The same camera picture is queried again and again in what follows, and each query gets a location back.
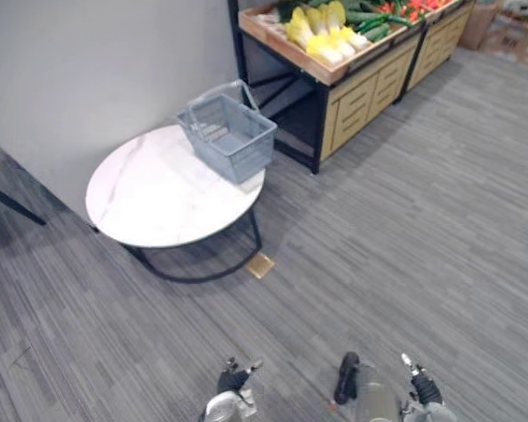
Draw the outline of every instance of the cucumber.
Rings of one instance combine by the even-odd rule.
[[[362,33],[368,41],[376,42],[384,38],[389,33],[389,24],[382,24],[377,28],[370,29],[366,33]]]
[[[386,20],[387,20],[387,15],[383,15],[381,18],[364,20],[358,26],[358,31],[360,33],[367,33],[370,29],[377,28],[378,26],[384,24]]]
[[[360,5],[361,0],[342,0],[342,5],[346,12],[349,11],[362,11]]]
[[[373,11],[376,12],[376,8],[373,4],[369,2],[365,2],[364,0],[360,0],[360,7],[362,8],[362,11]]]
[[[308,5],[310,5],[311,7],[319,7],[321,6],[323,3],[328,3],[330,2],[330,0],[311,0]]]
[[[384,16],[383,13],[367,13],[363,11],[347,11],[346,21],[351,24],[357,24],[366,20],[379,19]]]
[[[395,22],[396,24],[402,24],[407,28],[413,26],[413,23],[410,20],[408,20],[407,18],[402,18],[401,16],[391,15],[387,17],[387,20],[390,22]]]
[[[280,15],[280,22],[285,24],[291,21],[293,10],[298,6],[295,0],[282,0],[278,3],[278,13]]]

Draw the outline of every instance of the gray wall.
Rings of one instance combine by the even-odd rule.
[[[225,0],[0,0],[0,145],[83,218],[112,149],[235,76]]]

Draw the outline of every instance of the wooden display shelf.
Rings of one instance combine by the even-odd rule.
[[[270,12],[275,4],[240,10],[238,0],[228,1],[240,77],[252,87],[287,79],[263,103],[269,103],[296,80],[312,87],[311,92],[268,117],[278,124],[285,118],[281,128],[297,129],[286,130],[288,137],[276,137],[275,147],[313,173],[319,172],[321,161],[450,57],[473,6],[473,0],[454,0],[428,12],[412,28],[393,25],[382,40],[328,67],[288,41],[277,28],[256,18]],[[246,67],[244,36],[256,40],[259,47],[283,63],[287,72],[252,82]],[[311,109],[297,113],[295,110],[302,106]],[[315,116],[306,120],[304,130],[298,124],[302,115]]]
[[[465,4],[444,18],[441,18],[443,13],[437,11],[438,19],[430,24],[407,86],[408,91],[450,57],[458,45],[472,7],[473,4]]]
[[[418,30],[422,24],[420,20],[415,22],[412,28],[391,23],[390,33],[382,40],[371,44],[364,50],[357,52],[353,57],[348,58],[340,64],[329,67],[309,56],[303,49],[289,41],[285,35],[274,31],[263,25],[254,17],[270,12],[276,4],[244,9],[238,13],[238,25],[246,33],[252,35],[256,40],[265,46],[276,51],[290,62],[315,77],[325,85],[332,85],[340,81],[350,70],[355,69],[361,63],[368,62],[387,51],[395,42],[398,42],[405,33]]]

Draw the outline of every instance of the cardboard box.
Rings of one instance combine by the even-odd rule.
[[[509,0],[503,10],[505,16],[528,22],[528,0]]]
[[[528,64],[528,26],[496,15],[485,34],[480,50],[509,62]]]
[[[476,3],[466,23],[466,28],[461,34],[459,45],[470,50],[477,50],[485,37],[487,29],[493,22],[493,18],[495,18],[500,9],[500,2],[492,4]]]

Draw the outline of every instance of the round table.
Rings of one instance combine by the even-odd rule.
[[[241,185],[220,177],[195,154],[179,126],[137,136],[112,152],[93,173],[86,191],[92,223],[120,242],[152,273],[167,280],[214,280],[237,271],[261,248],[253,204],[264,184],[262,170]],[[244,215],[255,247],[241,262],[203,278],[159,271],[144,248],[191,244],[230,227]]]

